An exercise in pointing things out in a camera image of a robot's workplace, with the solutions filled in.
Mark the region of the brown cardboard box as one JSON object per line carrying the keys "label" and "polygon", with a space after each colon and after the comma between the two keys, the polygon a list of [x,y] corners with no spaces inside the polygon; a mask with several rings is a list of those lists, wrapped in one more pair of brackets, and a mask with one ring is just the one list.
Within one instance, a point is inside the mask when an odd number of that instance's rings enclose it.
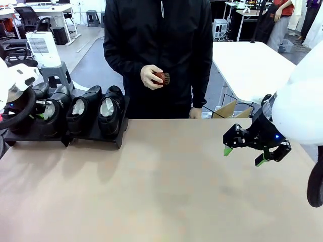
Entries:
{"label": "brown cardboard box", "polygon": [[231,101],[230,103],[215,110],[211,118],[249,118],[254,110],[252,105],[247,104],[247,108],[243,111],[235,111],[238,101]]}

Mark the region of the black computer tower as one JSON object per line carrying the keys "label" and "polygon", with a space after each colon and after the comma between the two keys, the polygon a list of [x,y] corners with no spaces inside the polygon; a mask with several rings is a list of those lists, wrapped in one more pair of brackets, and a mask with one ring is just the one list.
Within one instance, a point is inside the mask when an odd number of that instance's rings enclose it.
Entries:
{"label": "black computer tower", "polygon": [[65,45],[68,43],[68,38],[64,27],[56,27],[52,29],[57,45]]}

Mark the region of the person's left forearm black sleeve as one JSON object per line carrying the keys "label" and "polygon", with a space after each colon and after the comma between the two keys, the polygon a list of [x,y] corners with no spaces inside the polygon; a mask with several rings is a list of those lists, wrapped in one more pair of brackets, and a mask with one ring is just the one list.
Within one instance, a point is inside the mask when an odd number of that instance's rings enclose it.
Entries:
{"label": "person's left forearm black sleeve", "polygon": [[201,109],[206,104],[205,94],[209,83],[212,55],[199,59],[192,70],[192,104]]}

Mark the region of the grey plastic crate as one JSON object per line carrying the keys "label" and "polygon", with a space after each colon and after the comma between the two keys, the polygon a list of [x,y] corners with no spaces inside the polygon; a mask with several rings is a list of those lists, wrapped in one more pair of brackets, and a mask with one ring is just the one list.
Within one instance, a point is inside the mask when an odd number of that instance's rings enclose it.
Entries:
{"label": "grey plastic crate", "polygon": [[289,53],[293,46],[290,40],[284,39],[278,48],[278,53]]}

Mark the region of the person's right hand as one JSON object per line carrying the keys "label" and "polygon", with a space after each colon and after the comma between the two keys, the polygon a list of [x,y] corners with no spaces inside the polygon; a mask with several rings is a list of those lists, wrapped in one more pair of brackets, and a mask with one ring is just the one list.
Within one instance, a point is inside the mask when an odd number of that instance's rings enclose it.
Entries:
{"label": "person's right hand", "polygon": [[157,77],[154,73],[162,73],[163,70],[158,68],[155,65],[145,65],[140,71],[140,77],[143,82],[143,85],[150,90],[156,90],[162,88],[163,85],[158,85],[154,81],[158,83],[162,83],[163,80]]}

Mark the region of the mannequin in red top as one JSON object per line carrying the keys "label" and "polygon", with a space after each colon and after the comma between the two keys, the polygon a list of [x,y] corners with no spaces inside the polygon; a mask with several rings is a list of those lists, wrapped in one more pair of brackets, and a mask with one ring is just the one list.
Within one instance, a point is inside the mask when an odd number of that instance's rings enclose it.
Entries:
{"label": "mannequin in red top", "polygon": [[277,10],[274,14],[274,27],[267,42],[267,46],[278,52],[287,33],[291,16],[294,12],[295,0],[274,0]]}

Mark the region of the standing person dark clothes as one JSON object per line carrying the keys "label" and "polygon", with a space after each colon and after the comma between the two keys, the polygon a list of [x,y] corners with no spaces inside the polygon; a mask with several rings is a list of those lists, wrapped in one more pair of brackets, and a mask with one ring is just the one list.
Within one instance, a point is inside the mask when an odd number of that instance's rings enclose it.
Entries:
{"label": "standing person dark clothes", "polygon": [[301,36],[300,36],[302,42],[305,40],[309,32],[309,29],[317,16],[320,5],[321,5],[320,0],[307,0],[307,4],[306,4],[307,10],[306,10],[306,15],[301,29]]}

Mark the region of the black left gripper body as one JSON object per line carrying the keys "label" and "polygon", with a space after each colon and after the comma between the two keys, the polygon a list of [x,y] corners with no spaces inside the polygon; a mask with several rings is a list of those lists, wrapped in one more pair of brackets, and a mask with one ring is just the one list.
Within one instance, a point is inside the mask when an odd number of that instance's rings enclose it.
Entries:
{"label": "black left gripper body", "polygon": [[23,113],[26,116],[32,112],[32,103],[30,95],[24,92],[18,99],[7,103],[3,111],[3,119],[11,119],[16,115]]}

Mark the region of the black leather dress shoe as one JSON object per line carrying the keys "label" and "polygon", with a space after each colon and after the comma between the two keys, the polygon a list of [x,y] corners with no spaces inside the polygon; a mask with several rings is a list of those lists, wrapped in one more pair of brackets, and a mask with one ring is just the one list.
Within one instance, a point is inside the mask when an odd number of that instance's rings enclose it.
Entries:
{"label": "black leather dress shoe", "polygon": [[[88,89],[82,96],[75,97],[66,114],[66,122],[68,131],[78,135],[87,131],[97,116],[98,103],[102,95],[102,89],[99,85],[95,85]],[[85,101],[85,111],[82,115],[73,116],[72,109],[76,100],[82,98]]]}
{"label": "black leather dress shoe", "polygon": [[53,138],[66,132],[66,114],[71,104],[70,91],[65,86],[56,88],[53,94],[46,99],[55,105],[55,113],[48,120],[38,119],[41,133],[45,137]]}
{"label": "black leather dress shoe", "polygon": [[35,124],[37,119],[40,119],[36,116],[36,101],[45,100],[49,94],[49,86],[47,83],[39,83],[32,87],[32,90],[35,93],[35,104],[32,111],[35,111],[35,119],[29,118],[26,116],[21,119],[15,125],[9,126],[9,130],[15,134],[28,133],[31,130],[31,127]]}
{"label": "black leather dress shoe", "polygon": [[[100,114],[100,105],[105,98],[111,98],[114,102],[114,113],[112,116],[103,117]],[[116,136],[119,132],[123,112],[125,109],[125,98],[121,89],[115,85],[110,86],[99,103],[98,126],[101,134],[105,137]]]}

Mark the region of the black mesh office chair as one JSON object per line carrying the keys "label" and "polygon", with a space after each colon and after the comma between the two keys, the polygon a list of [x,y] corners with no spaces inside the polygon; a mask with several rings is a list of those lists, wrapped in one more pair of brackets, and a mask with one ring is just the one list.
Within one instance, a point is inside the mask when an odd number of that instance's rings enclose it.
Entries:
{"label": "black mesh office chair", "polygon": [[51,32],[53,34],[49,17],[39,18],[29,6],[15,7],[14,9],[19,14],[26,32]]}

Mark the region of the red-brown shoe brush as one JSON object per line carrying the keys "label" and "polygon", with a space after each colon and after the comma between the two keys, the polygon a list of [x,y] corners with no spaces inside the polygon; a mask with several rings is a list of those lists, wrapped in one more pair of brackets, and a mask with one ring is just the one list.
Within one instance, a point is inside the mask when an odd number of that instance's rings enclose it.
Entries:
{"label": "red-brown shoe brush", "polygon": [[156,80],[152,80],[157,85],[168,85],[170,83],[170,74],[169,73],[162,73],[162,72],[155,72],[155,76],[162,79],[162,83],[157,82]]}

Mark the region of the white office desk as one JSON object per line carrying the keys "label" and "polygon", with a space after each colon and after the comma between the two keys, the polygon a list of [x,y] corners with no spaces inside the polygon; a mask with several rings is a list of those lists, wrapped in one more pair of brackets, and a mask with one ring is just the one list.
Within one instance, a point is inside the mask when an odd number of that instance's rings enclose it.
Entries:
{"label": "white office desk", "polygon": [[[47,7],[38,7],[34,5],[26,5],[26,4],[19,4],[20,7],[31,7],[34,12],[39,17],[51,17],[58,20],[58,23],[64,25],[64,29],[66,32],[66,36],[68,38],[68,43],[66,46],[71,45],[81,34],[78,32],[76,22],[74,20],[74,12],[73,12],[73,5],[72,4],[62,4],[62,5],[48,5]],[[74,32],[70,33],[69,26],[66,23],[64,13],[70,13],[72,15],[71,21],[73,22]],[[3,10],[0,10],[0,20],[4,19],[12,19],[13,25],[18,31],[17,24],[15,19],[17,19],[18,12],[14,10],[14,5],[9,4],[8,7],[5,7]]]}

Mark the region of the person in black jacket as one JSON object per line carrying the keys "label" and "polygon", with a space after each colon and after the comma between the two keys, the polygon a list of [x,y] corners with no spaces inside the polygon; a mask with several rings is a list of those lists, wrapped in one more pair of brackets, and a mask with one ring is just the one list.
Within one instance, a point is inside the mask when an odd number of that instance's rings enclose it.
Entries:
{"label": "person in black jacket", "polygon": [[131,59],[170,74],[170,83],[150,90],[123,77],[131,119],[189,118],[192,70],[212,55],[209,0],[106,0],[103,49],[119,48]]}

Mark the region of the mannequin in cream garment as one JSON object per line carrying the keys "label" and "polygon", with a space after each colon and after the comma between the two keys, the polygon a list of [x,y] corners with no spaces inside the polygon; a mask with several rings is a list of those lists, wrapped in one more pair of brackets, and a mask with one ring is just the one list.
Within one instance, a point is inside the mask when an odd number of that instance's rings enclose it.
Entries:
{"label": "mannequin in cream garment", "polygon": [[292,16],[289,21],[288,29],[296,30],[300,19],[305,15],[307,0],[291,0],[294,6]]}

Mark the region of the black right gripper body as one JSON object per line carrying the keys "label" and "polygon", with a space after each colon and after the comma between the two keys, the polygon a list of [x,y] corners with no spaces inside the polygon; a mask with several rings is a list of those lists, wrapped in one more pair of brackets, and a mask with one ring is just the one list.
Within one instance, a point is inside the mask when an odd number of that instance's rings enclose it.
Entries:
{"label": "black right gripper body", "polygon": [[285,140],[275,125],[264,115],[262,108],[253,116],[252,124],[246,132],[245,142],[257,150],[277,147]]}

